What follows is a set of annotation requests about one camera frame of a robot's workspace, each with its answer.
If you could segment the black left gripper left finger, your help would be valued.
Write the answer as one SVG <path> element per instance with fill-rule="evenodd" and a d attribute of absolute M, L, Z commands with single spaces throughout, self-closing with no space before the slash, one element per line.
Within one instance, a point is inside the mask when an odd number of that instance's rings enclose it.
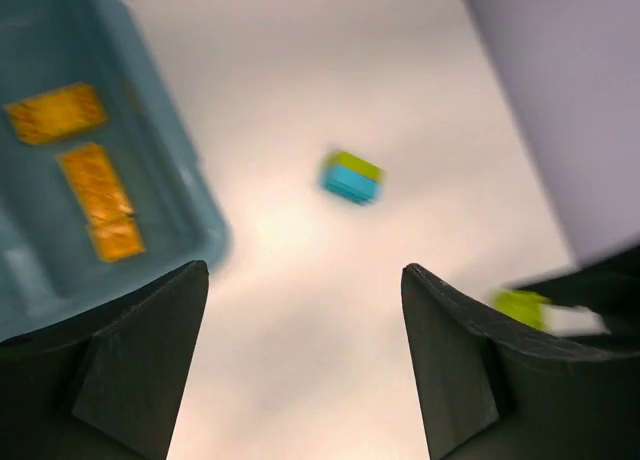
<path fill-rule="evenodd" d="M 164 459 L 209 289 L 192 261 L 1 344 L 4 459 Z"/>

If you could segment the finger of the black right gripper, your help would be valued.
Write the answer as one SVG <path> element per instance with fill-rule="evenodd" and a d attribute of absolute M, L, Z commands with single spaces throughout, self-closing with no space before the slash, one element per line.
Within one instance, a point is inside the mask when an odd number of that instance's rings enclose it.
<path fill-rule="evenodd" d="M 584 307 L 599 315 L 606 334 L 577 336 L 598 348 L 639 348 L 639 246 L 596 259 L 570 272 L 514 284 L 559 307 Z"/>

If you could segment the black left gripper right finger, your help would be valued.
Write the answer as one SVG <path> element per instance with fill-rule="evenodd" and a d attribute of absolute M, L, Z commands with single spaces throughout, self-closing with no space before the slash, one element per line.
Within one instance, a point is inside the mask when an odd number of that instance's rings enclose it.
<path fill-rule="evenodd" d="M 638 457 L 637 340 L 531 328 L 415 263 L 401 297 L 431 458 Z"/>

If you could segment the small green lego brick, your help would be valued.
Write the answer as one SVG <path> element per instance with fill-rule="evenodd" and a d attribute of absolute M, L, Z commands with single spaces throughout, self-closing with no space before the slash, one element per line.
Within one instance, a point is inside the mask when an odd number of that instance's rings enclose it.
<path fill-rule="evenodd" d="M 550 300 L 523 290 L 502 290 L 494 295 L 491 306 L 498 312 L 540 331 L 546 331 L 546 306 Z"/>

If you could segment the yellow long lego brick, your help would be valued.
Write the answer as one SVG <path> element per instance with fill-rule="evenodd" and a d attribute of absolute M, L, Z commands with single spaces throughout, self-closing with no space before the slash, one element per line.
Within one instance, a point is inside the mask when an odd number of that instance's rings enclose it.
<path fill-rule="evenodd" d="M 57 156 L 58 164 L 91 225 L 101 225 L 134 214 L 134 208 L 107 150 L 83 144 Z"/>

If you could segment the cyan long lego brick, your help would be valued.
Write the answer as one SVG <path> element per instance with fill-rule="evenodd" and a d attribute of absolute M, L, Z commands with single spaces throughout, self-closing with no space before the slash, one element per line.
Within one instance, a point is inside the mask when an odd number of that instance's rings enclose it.
<path fill-rule="evenodd" d="M 358 205 L 374 202 L 382 183 L 342 165 L 326 167 L 320 177 L 322 188 L 338 197 Z"/>

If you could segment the green long lego brick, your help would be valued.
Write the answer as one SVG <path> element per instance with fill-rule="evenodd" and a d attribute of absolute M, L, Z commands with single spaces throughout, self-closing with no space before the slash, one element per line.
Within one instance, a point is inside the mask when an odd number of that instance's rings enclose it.
<path fill-rule="evenodd" d="M 345 167 L 378 184 L 381 184 L 385 178 L 383 169 L 345 150 L 334 150 L 327 156 L 324 169 L 329 170 L 335 166 Z"/>

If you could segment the orange lego brick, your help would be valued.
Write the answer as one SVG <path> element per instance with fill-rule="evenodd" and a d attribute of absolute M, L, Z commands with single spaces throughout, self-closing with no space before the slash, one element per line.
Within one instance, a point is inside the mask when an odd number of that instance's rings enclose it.
<path fill-rule="evenodd" d="M 94 86 L 77 82 L 4 106 L 23 143 L 43 145 L 97 128 L 108 115 Z"/>

